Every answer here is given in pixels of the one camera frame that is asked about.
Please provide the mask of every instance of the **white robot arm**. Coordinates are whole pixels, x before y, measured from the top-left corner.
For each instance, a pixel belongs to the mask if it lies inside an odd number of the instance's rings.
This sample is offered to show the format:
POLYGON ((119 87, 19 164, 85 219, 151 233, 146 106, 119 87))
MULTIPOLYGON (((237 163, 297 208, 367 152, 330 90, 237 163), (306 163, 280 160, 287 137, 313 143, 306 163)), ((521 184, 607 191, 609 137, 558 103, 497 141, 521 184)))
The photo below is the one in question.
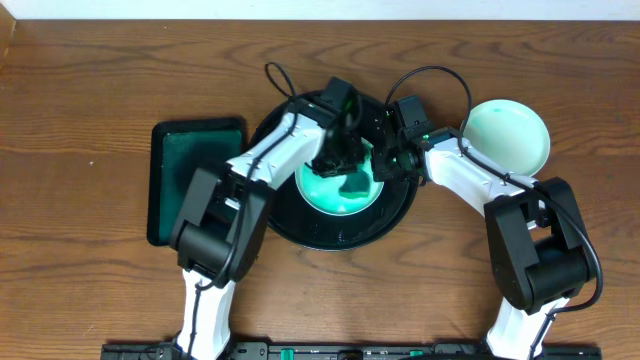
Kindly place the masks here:
MULTIPOLYGON (((462 143, 476 159, 498 172, 507 173, 506 169, 474 149, 467 139, 463 139, 462 143)), ((434 183, 456 193, 482 216, 485 204, 499 196, 514 196, 523 192, 522 189, 505 183, 462 156, 457 138, 434 145, 425 152, 425 160, 429 178, 434 183)), ((534 178, 513 173, 511 177, 531 187, 537 182, 534 178)), ((529 229, 535 226, 535 222, 528 224, 529 229)), ((513 307, 507 299, 503 299, 498 319, 486 337, 491 352, 495 356, 507 359, 527 359, 531 344, 544 323, 545 315, 549 310, 563 307, 568 302, 568 298, 560 297, 543 305, 540 311, 529 315, 524 310, 513 307)), ((542 344, 538 344, 535 355, 541 351, 542 344)))
MULTIPOLYGON (((267 137, 244 154, 227 161, 232 176, 246 178, 255 157, 286 134, 292 125, 294 114, 287 112, 280 124, 267 137)), ((309 117, 298 114, 294 131, 269 151, 258 163, 251 178, 261 181, 277 190, 297 168, 311 162, 320 151, 326 130, 309 117)), ((225 205, 238 210, 236 200, 226 198, 225 205)), ((212 280, 197 271, 183 270, 187 298, 185 302, 184 324, 178 336, 178 346, 186 351, 191 343, 195 285, 204 286, 212 280)), ((229 330, 229 310, 235 289, 235 282, 229 281, 224 287, 213 287, 201 293, 200 306, 196 312, 196 333, 193 341, 192 356, 198 360, 217 359, 227 346, 231 331, 229 330)))

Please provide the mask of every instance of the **wire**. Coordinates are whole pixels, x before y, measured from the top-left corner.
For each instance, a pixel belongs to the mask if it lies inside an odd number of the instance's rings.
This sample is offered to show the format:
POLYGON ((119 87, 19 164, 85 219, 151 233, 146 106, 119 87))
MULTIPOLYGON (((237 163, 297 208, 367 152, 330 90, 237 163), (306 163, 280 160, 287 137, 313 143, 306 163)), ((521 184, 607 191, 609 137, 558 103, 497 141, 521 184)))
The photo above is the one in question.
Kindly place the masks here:
MULTIPOLYGON (((289 75, 287 74, 287 72, 282 68, 282 66, 278 63, 275 62, 268 62, 264 65, 264 72, 267 75, 267 79, 269 79, 269 82, 271 82, 271 84, 282 94, 287 98, 287 106, 285 107, 285 111, 286 109, 289 107, 290 104, 293 104, 294 101, 297 99, 298 94, 296 93, 296 89, 293 86, 293 82, 291 81, 291 78, 289 78, 289 75), (271 66, 275 66, 278 71, 280 72, 280 74, 282 74, 282 77, 284 78, 285 82, 287 83, 287 85, 289 86, 289 90, 291 91, 291 94, 287 94, 286 91, 284 91, 279 85, 278 83, 276 83, 276 81, 273 79, 273 77, 271 76, 271 66)), ((231 248, 229 249, 229 254, 227 255, 227 258, 225 259, 224 264, 222 265, 222 268, 220 268, 220 271, 218 271, 218 273, 216 274, 216 276, 211 280, 211 282, 205 286, 201 286, 199 284, 196 284, 196 299, 193 305, 193 315, 192 315, 192 324, 191 324, 191 335, 190 335, 190 340, 189 340, 189 348, 187 350, 187 359, 191 359, 191 351, 193 350, 193 344, 195 342, 195 337, 196 337, 196 316, 198 314, 198 304, 200 302, 200 295, 203 291, 207 291, 209 289, 211 289, 212 287, 214 287, 216 284, 219 283, 220 280, 224 279, 227 276, 227 273, 229 272, 229 269, 231 268, 231 264, 233 263, 233 259, 235 258, 235 253, 236 250, 238 249, 238 240, 240 238, 240 232, 242 230, 242 225, 244 222, 244 213, 247 211, 245 209, 245 205, 247 204, 247 200, 249 198, 249 185, 251 183, 251 177, 253 176, 253 172, 255 171, 255 169, 258 167, 258 164, 260 164, 260 161, 262 160, 262 158, 267 155, 271 150, 273 150, 276 146, 278 146, 282 141, 284 141, 287 137, 289 137, 293 131, 296 128, 296 125, 298 124, 298 109, 295 107, 294 105, 294 109, 293 109, 293 122, 291 123, 291 126, 289 126, 289 128, 287 129, 287 131, 281 136, 279 137, 276 141, 274 141, 271 145, 269 145, 266 149, 264 149, 264 151, 262 151, 258 156, 256 156, 253 161, 251 162, 251 165, 249 166, 249 170, 247 171, 247 177, 245 179, 245 183, 244 183, 244 191, 242 194, 242 201, 240 202, 240 207, 238 209, 238 222, 236 224, 236 231, 233 235, 233 242, 231 243, 231 248)))
POLYGON ((464 87, 464 91, 466 92, 467 95, 467 112, 466 115, 462 121, 462 124, 460 125, 460 133, 458 135, 458 148, 460 149, 460 152, 462 153, 462 155, 466 156, 469 160, 471 160, 474 164, 478 165, 479 167, 481 167, 482 169, 486 170, 487 172, 489 172, 490 174, 498 177, 499 179, 501 179, 504 182, 507 182, 513 186, 516 186, 520 189, 522 189, 524 192, 527 192, 529 194, 532 194, 536 197, 537 200, 542 201, 545 203, 545 205, 550 208, 551 210, 555 211, 559 216, 561 216, 567 223, 569 223, 569 226, 571 226, 571 228, 578 234, 578 236, 580 237, 580 240, 582 242, 582 245, 584 245, 584 247, 586 248, 586 252, 587 255, 593 260, 594 263, 594 273, 595 273, 595 278, 596 278, 596 288, 593 292, 593 295, 591 296, 591 298, 589 298, 589 300, 585 301, 582 304, 578 304, 578 305, 573 305, 573 306, 568 306, 568 307, 562 307, 562 308, 555 308, 550 310, 547 314, 546 314, 546 318, 545 321, 543 323, 543 325, 540 327, 540 330, 538 331, 538 334, 536 335, 536 338, 534 339, 532 345, 531 345, 531 351, 529 352, 529 359, 533 359, 534 354, 535 354, 535 349, 538 347, 538 345, 542 342, 542 338, 544 337, 544 334, 546 333, 546 331, 548 330, 549 326, 551 325, 551 322, 555 320, 555 317, 557 314, 560 313, 567 313, 567 312, 574 312, 574 311, 580 311, 580 310, 584 310, 587 309, 591 306, 593 306, 596 302, 598 302, 598 299, 600 299, 600 296, 602 295, 602 289, 604 287, 604 277, 602 275, 602 265, 600 264, 600 259, 598 259, 598 254, 596 253, 593 244, 591 244, 591 241, 589 241, 589 238, 586 236, 586 234, 584 233, 584 231, 582 231, 582 229, 580 228, 580 226, 578 225, 578 223, 571 217, 571 215, 557 202, 555 202, 554 200, 550 199, 548 196, 546 196, 545 194, 543 194, 542 192, 538 191, 535 188, 530 188, 525 184, 522 184, 518 181, 515 181, 513 179, 511 179, 511 175, 509 173, 506 174, 502 174, 499 171, 493 169, 491 166, 483 163, 482 161, 476 159, 473 155, 471 155, 469 153, 469 148, 465 147, 464 144, 462 143, 462 139, 463 136, 462 134, 464 133, 464 129, 467 127, 467 123, 469 122, 469 116, 471 115, 471 107, 473 104, 473 100, 471 97, 471 90, 469 90, 469 86, 467 85, 467 83, 464 81, 464 79, 458 75, 455 71, 448 69, 444 66, 423 66, 420 68, 417 68, 413 71, 410 71, 409 73, 407 73, 406 75, 404 75, 402 78, 400 78, 400 80, 398 80, 396 82, 396 84, 393 86, 393 88, 391 88, 391 91, 389 92, 389 95, 387 96, 387 99, 385 101, 385 107, 389 106, 389 102, 391 101, 391 97, 393 96, 393 93, 396 91, 396 89, 408 78, 412 77, 413 75, 426 71, 426 70, 440 70, 440 71, 444 71, 446 73, 449 73, 451 75, 453 75, 456 79, 458 79, 458 81, 460 82, 460 84, 462 84, 462 87, 464 87))

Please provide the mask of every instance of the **wooden table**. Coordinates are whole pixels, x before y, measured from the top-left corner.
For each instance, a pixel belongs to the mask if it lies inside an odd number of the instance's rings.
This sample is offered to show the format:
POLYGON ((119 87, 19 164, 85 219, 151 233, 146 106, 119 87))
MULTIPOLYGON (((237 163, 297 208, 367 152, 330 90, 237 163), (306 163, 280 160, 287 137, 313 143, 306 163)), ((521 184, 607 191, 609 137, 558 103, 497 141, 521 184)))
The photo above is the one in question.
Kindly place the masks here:
MULTIPOLYGON (((2 357, 97 359, 105 342, 181 328, 176 254, 145 239, 151 129, 241 114, 253 131, 282 101, 266 61, 285 64, 300 91, 337 75, 378 98, 408 70, 441 64, 476 104, 530 105, 553 142, 538 177, 571 184, 606 278, 601 302, 561 316, 547 340, 640 357, 638 24, 239 21, 18 22, 0 75, 2 357)), ((464 113, 446 75, 399 93, 422 96, 442 125, 464 113)), ((269 231, 231 326, 274 341, 476 339, 500 298, 483 219, 428 186, 391 234, 355 251, 269 231)))

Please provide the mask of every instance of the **black cable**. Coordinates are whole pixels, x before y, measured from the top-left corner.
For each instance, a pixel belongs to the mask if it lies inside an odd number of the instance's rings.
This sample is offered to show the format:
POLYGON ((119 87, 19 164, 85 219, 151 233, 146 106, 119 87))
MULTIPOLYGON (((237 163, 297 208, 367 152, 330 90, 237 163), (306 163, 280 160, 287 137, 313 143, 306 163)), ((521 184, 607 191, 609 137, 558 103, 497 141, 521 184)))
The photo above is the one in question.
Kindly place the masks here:
MULTIPOLYGON (((293 86, 293 82, 291 82, 291 79, 289 78, 289 75, 282 68, 282 66, 280 64, 275 63, 275 62, 266 63, 264 65, 264 72, 267 75, 267 78, 269 79, 269 82, 271 82, 271 84, 282 95, 287 97, 287 106, 285 107, 285 111, 287 111, 289 105, 294 103, 294 101, 296 100, 296 98, 298 96, 298 94, 296 93, 296 89, 293 86), (269 71, 269 69, 271 68, 272 65, 275 66, 278 69, 278 71, 280 71, 280 73, 282 74, 282 77, 284 78, 284 80, 286 81, 287 85, 289 86, 289 90, 291 91, 291 94, 287 94, 276 83, 276 81, 271 76, 271 72, 269 71)), ((279 137, 276 141, 274 141, 271 145, 269 145, 266 149, 264 149, 264 151, 262 151, 258 156, 256 156, 253 159, 253 161, 251 162, 251 165, 249 166, 249 170, 247 171, 247 177, 246 177, 245 183, 244 183, 244 191, 243 191, 243 194, 242 194, 242 201, 240 202, 240 207, 238 208, 238 215, 237 215, 238 216, 238 222, 237 222, 237 225, 236 225, 236 231, 235 231, 235 233, 233 235, 233 242, 231 243, 231 248, 229 250, 229 255, 227 255, 227 258, 225 259, 225 262, 222 265, 222 268, 220 268, 220 271, 218 271, 216 276, 211 280, 211 282, 209 284, 207 284, 205 286, 201 286, 199 284, 196 284, 196 286, 195 286, 196 287, 196 299, 195 299, 195 303, 194 303, 194 306, 193 306, 191 335, 190 335, 190 340, 189 340, 189 348, 188 348, 188 351, 187 351, 187 359, 189 359, 189 360, 191 360, 191 350, 193 349, 193 343, 195 342, 195 337, 196 337, 196 315, 198 314, 198 303, 200 302, 200 295, 201 295, 201 293, 203 291, 207 291, 207 290, 211 289, 221 279, 225 278, 225 276, 227 275, 227 272, 229 271, 229 268, 231 267, 231 263, 233 262, 233 259, 235 257, 236 250, 238 249, 238 239, 240 237, 240 231, 242 230, 242 225, 243 225, 243 220, 244 220, 244 213, 246 211, 245 204, 247 203, 247 200, 249 198, 249 184, 251 183, 251 177, 253 176, 253 172, 258 167, 258 164, 260 164, 260 161, 262 160, 262 158, 265 155, 267 155, 271 150, 273 150, 276 146, 278 146, 282 141, 284 141, 287 137, 289 137, 293 133, 293 131, 295 130, 297 124, 298 124, 298 109, 294 105, 293 122, 291 123, 291 126, 289 126, 289 128, 287 129, 287 132, 285 132, 284 135, 279 137)))
POLYGON ((196 284, 196 299, 193 302, 193 315, 191 316, 191 335, 189 335, 189 348, 187 350, 187 360, 191 360, 191 351, 196 340, 196 319, 198 318, 198 307, 200 305, 200 295, 202 290, 196 284))
POLYGON ((405 80, 407 80, 408 78, 412 77, 413 75, 415 75, 417 73, 420 73, 420 72, 426 71, 426 70, 441 70, 441 71, 444 71, 446 73, 449 73, 449 74, 453 75, 456 79, 458 79, 460 84, 462 84, 462 87, 464 87, 464 91, 467 94, 467 113, 466 113, 466 115, 465 115, 465 117, 464 117, 464 119, 462 121, 462 124, 460 125, 460 133, 459 133, 459 136, 458 136, 458 148, 460 149, 462 155, 466 156, 474 164, 478 165, 479 167, 481 167, 482 169, 486 170, 490 174, 493 174, 494 176, 498 177, 502 181, 507 182, 507 183, 509 183, 509 184, 511 184, 513 186, 516 186, 516 187, 522 189, 525 192, 533 194, 539 201, 544 202, 545 205, 548 208, 550 208, 551 210, 555 211, 559 216, 561 216, 563 219, 565 219, 565 221, 567 221, 569 223, 571 228, 573 228, 573 230, 576 233, 578 233, 578 236, 580 237, 580 240, 581 240, 582 244, 584 245, 584 247, 587 250, 586 252, 588 253, 588 256, 594 262, 596 288, 595 288, 595 290, 593 292, 593 295, 591 296, 591 298, 589 298, 589 300, 585 301, 582 304, 552 309, 546 314, 545 321, 544 321, 542 327, 540 328, 540 330, 538 331, 538 334, 536 335, 536 338, 534 339, 533 344, 531 345, 531 351, 529 353, 529 359, 531 360, 534 357, 534 353, 535 353, 536 347, 538 347, 538 345, 542 341, 542 338, 543 338, 545 332, 547 331, 547 329, 551 325, 551 322, 555 320, 555 316, 557 314, 584 310, 586 308, 589 308, 589 307, 593 306, 596 302, 598 302, 598 299, 600 299, 600 296, 602 295, 602 288, 604 287, 604 277, 602 275, 602 265, 600 264, 600 259, 598 259, 598 254, 596 253, 595 249, 593 248, 593 244, 591 244, 591 241, 589 241, 589 238, 587 238, 586 234, 582 231, 580 226, 578 226, 578 223, 571 217, 571 215, 569 215, 569 213, 560 204, 558 204, 554 200, 550 199, 548 196, 546 196, 542 192, 538 191, 537 189, 535 189, 535 188, 532 189, 532 188, 528 187, 525 184, 522 184, 522 183, 520 183, 518 181, 515 181, 515 180, 511 179, 511 175, 509 173, 506 173, 506 174, 500 173, 499 171, 493 169, 491 166, 489 166, 489 165, 483 163, 482 161, 476 159, 473 155, 471 155, 469 153, 469 148, 465 147, 464 144, 462 143, 462 138, 463 138, 462 134, 464 133, 464 129, 467 127, 467 122, 469 121, 469 116, 471 115, 471 108, 472 108, 473 100, 472 100, 472 97, 471 97, 471 90, 469 90, 469 86, 464 81, 464 79, 460 75, 458 75, 455 71, 453 71, 451 69, 448 69, 446 67, 443 67, 443 66, 423 66, 423 67, 417 68, 417 69, 415 69, 413 71, 410 71, 409 73, 404 75, 402 78, 400 78, 400 80, 398 80, 398 82, 396 82, 396 84, 393 86, 393 88, 391 88, 391 91, 389 92, 389 95, 387 96, 387 99, 385 101, 385 107, 389 106, 389 102, 391 101, 391 97, 393 96, 393 93, 396 91, 396 89, 405 80))

